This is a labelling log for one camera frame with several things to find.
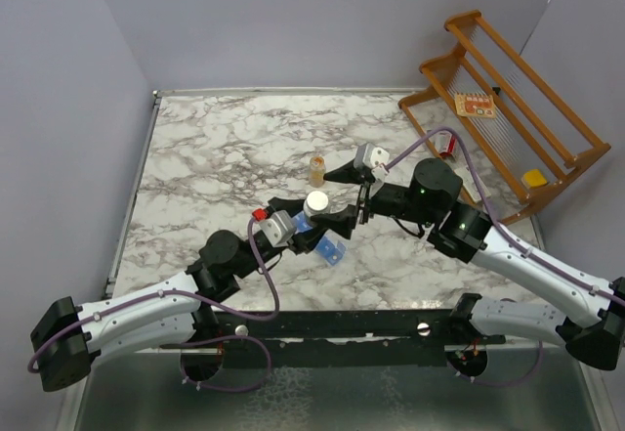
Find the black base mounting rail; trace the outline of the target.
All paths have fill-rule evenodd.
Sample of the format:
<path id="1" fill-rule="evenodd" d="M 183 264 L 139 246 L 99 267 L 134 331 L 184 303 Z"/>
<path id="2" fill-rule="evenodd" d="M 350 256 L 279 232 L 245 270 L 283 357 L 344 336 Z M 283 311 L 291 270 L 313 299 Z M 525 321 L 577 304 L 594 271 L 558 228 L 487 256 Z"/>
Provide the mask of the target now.
<path id="1" fill-rule="evenodd" d="M 445 349 L 500 345 L 451 309 L 283 311 L 269 322 L 216 312 L 193 341 L 234 335 L 244 326 L 274 367 L 444 366 Z"/>

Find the wooden tiered shelf rack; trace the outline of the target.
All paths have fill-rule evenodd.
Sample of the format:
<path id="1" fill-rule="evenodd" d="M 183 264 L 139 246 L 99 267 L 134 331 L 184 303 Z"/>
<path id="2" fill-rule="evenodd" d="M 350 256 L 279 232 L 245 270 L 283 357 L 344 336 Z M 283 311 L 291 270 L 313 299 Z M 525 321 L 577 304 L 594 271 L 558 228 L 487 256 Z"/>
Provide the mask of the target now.
<path id="1" fill-rule="evenodd" d="M 488 159 L 500 194 L 516 198 L 515 209 L 502 211 L 513 224 L 545 209 L 610 150 L 588 124 L 521 57 L 478 10 L 448 18 L 445 30 L 455 38 L 446 54 L 424 61 L 420 72 L 428 87 L 401 99 L 398 106 L 419 134 L 427 125 L 414 109 L 440 101 L 458 126 Z M 492 95 L 495 118 L 456 113 L 455 93 Z M 539 169 L 549 184 L 529 190 L 521 182 Z"/>

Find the white pill bottle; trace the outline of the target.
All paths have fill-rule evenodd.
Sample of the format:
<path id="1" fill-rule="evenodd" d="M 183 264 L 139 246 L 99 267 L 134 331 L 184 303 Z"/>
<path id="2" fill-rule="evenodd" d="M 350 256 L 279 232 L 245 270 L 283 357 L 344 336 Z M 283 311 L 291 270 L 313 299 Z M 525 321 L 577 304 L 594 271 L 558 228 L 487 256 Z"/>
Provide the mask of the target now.
<path id="1" fill-rule="evenodd" d="M 303 212 L 306 220 L 311 224 L 312 217 L 325 213 L 329 205 L 329 197 L 325 192 L 315 190 L 308 193 L 303 204 Z"/>

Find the orange snack packet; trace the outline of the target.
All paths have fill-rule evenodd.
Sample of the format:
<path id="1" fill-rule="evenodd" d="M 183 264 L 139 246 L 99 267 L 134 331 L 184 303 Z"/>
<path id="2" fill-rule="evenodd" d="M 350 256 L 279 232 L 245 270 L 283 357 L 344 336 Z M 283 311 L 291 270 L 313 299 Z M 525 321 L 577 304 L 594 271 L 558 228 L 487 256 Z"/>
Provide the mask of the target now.
<path id="1" fill-rule="evenodd" d="M 492 95 L 455 93 L 456 113 L 464 117 L 495 118 L 496 105 Z"/>

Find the yellow lidded jar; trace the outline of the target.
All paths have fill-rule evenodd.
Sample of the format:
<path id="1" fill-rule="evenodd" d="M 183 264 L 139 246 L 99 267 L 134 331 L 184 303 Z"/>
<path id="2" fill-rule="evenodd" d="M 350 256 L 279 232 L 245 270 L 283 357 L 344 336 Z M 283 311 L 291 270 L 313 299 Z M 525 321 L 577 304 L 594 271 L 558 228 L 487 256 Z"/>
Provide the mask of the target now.
<path id="1" fill-rule="evenodd" d="M 526 171 L 521 176 L 521 182 L 529 190 L 539 189 L 549 184 L 549 181 L 539 169 L 531 169 Z"/>

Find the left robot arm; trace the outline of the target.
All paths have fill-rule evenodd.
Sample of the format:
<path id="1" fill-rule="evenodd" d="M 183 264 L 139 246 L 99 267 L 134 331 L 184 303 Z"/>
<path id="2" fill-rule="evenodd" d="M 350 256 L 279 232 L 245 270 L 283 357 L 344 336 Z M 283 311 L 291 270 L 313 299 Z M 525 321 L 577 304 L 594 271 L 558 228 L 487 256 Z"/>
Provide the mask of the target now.
<path id="1" fill-rule="evenodd" d="M 313 251 L 327 226 L 311 222 L 301 232 L 295 218 L 326 215 L 329 206 L 322 191 L 303 199 L 273 198 L 252 213 L 246 238 L 216 231 L 195 262 L 166 280 L 111 300 L 77 305 L 66 296 L 54 301 L 30 333 L 28 372 L 39 376 L 44 391 L 55 392 L 86 377 L 96 359 L 165 345 L 201 348 L 223 342 L 217 310 L 248 321 L 274 320 L 280 300 L 267 264 L 286 250 Z M 253 273 L 268 284 L 273 308 L 267 314 L 247 314 L 225 304 L 239 291 L 239 281 Z"/>

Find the red white medicine box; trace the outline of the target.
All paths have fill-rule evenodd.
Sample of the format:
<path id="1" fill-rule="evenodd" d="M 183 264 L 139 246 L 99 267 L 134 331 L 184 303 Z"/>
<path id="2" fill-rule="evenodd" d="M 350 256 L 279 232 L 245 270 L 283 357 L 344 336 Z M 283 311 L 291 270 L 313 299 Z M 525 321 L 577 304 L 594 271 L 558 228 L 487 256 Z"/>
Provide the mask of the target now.
<path id="1" fill-rule="evenodd" d="M 457 138 L 448 131 L 439 132 L 435 135 L 435 148 L 442 159 L 456 160 L 460 146 Z"/>

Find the blue weekly pill organizer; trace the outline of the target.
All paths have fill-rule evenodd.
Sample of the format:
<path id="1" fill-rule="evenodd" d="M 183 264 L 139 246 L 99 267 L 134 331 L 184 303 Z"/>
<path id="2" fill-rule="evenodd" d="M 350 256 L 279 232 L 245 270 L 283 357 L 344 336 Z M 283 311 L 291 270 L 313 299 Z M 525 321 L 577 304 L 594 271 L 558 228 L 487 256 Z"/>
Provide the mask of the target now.
<path id="1" fill-rule="evenodd" d="M 292 221 L 296 226 L 297 234 L 310 233 L 313 230 L 303 211 L 296 214 Z M 328 231 L 316 244 L 313 251 L 329 266 L 336 266 L 344 259 L 347 247 L 338 236 Z"/>

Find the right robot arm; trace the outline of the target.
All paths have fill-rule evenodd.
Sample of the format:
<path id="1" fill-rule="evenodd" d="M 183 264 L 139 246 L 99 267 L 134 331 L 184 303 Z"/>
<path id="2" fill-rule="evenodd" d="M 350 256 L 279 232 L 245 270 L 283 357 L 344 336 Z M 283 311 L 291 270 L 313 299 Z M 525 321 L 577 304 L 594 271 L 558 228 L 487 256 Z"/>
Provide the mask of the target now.
<path id="1" fill-rule="evenodd" d="M 542 303 L 514 303 L 465 294 L 448 321 L 450 336 L 470 344 L 504 335 L 562 346 L 575 360 L 614 370 L 624 346 L 624 281 L 608 281 L 566 265 L 515 236 L 488 214 L 458 198 L 463 181 L 442 160 L 414 167 L 409 186 L 370 184 L 373 171 L 351 163 L 330 179 L 360 185 L 356 205 L 329 213 L 329 198 L 310 193 L 304 212 L 314 226 L 348 238 L 368 215 L 430 226 L 427 241 L 449 258 L 497 273 L 533 292 Z"/>

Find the small amber pill bottle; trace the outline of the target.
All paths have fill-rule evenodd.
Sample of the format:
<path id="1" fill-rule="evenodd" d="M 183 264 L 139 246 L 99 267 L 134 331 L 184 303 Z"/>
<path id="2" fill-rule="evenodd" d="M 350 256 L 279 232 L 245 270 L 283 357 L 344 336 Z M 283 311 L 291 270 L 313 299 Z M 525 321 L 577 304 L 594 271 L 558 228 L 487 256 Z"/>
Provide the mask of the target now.
<path id="1" fill-rule="evenodd" d="M 309 167 L 309 183 L 314 188 L 324 185 L 325 162 L 321 156 L 312 157 Z"/>

